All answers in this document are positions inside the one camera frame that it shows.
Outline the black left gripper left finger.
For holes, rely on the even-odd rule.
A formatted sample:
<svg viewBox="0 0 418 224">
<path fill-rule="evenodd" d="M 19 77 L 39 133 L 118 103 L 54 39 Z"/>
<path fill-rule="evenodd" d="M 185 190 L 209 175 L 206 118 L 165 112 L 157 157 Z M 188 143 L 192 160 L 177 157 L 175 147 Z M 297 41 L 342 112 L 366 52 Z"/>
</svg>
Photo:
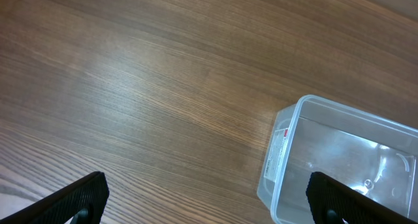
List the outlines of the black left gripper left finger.
<svg viewBox="0 0 418 224">
<path fill-rule="evenodd" d="M 99 224 L 109 198 L 104 172 L 95 171 L 1 220 L 1 224 Z"/>
</svg>

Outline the clear plastic container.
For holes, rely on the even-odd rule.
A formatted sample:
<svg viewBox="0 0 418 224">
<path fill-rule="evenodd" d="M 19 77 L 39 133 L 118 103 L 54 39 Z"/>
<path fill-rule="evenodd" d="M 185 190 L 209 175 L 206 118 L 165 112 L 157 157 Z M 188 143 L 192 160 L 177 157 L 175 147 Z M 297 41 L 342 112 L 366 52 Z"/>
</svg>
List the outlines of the clear plastic container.
<svg viewBox="0 0 418 224">
<path fill-rule="evenodd" d="M 417 219 L 417 130 L 316 95 L 280 110 L 257 194 L 275 223 L 312 223 L 310 175 L 322 172 Z"/>
</svg>

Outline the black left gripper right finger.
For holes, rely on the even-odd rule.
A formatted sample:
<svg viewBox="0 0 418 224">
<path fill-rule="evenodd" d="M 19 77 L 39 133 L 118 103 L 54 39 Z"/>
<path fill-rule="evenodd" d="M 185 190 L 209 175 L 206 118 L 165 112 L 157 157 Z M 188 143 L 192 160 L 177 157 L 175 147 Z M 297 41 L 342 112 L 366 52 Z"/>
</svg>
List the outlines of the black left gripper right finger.
<svg viewBox="0 0 418 224">
<path fill-rule="evenodd" d="M 322 172 L 311 173 L 306 196 L 315 224 L 417 224 Z"/>
</svg>

